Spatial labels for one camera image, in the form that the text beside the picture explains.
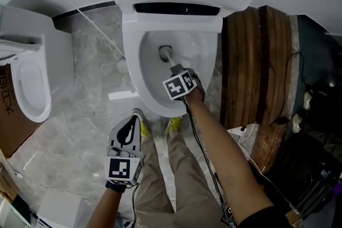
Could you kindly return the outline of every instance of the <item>khaki pants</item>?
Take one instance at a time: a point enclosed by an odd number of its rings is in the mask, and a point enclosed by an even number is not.
[[[220,222],[221,207],[179,132],[169,134],[167,145],[175,177],[177,210],[174,211],[166,193],[153,137],[147,136],[141,147],[146,158],[135,199],[137,227],[227,227]]]

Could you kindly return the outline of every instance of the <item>white toilet on box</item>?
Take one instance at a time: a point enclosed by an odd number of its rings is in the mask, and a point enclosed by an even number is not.
[[[0,65],[6,64],[21,111],[43,122],[75,83],[71,34],[45,15],[0,5]]]
[[[223,18],[246,9],[253,0],[115,0],[122,10],[123,47],[130,76],[142,101],[166,117],[186,113],[171,101],[162,82],[170,64],[159,47],[170,45],[174,61],[191,67],[206,90],[213,74],[217,34]]]

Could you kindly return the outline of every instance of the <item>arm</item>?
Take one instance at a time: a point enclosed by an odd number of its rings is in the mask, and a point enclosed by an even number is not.
[[[107,188],[92,213],[87,228],[114,227],[121,195],[122,193]]]
[[[186,96],[186,100],[202,132],[209,157],[237,224],[257,211],[272,206],[256,182],[239,146],[202,102],[200,91],[194,89]]]

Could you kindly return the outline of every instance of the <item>electrical outlet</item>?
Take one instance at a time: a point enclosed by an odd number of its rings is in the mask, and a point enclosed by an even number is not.
[[[245,127],[238,127],[238,128],[232,128],[227,130],[229,133],[233,133],[235,135],[242,136],[242,134],[245,133],[246,128]]]

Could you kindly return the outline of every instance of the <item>marble floor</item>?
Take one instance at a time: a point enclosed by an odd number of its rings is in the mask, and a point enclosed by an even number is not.
[[[108,6],[85,14],[123,50],[121,11],[118,6]],[[68,97],[55,106],[51,117],[8,162],[4,162],[20,188],[20,195],[34,212],[37,212],[49,188],[82,195],[90,208],[94,208],[105,190],[104,159],[109,133],[130,115],[133,108],[138,107],[149,121],[167,191],[175,205],[174,178],[163,137],[167,119],[151,112],[139,97],[114,101],[108,99],[111,92],[134,91],[134,87],[128,71],[117,65],[121,57],[118,51],[82,15],[61,19],[55,25],[57,29],[72,33],[76,83]],[[206,104],[217,119],[221,103],[221,69],[219,45],[213,78],[206,95]],[[257,126],[244,143],[249,153],[256,130]],[[193,138],[188,117],[182,122],[181,132],[217,196],[205,160]],[[18,172],[18,176],[14,175],[9,164]],[[125,191],[119,209],[127,217],[131,214],[132,191]]]

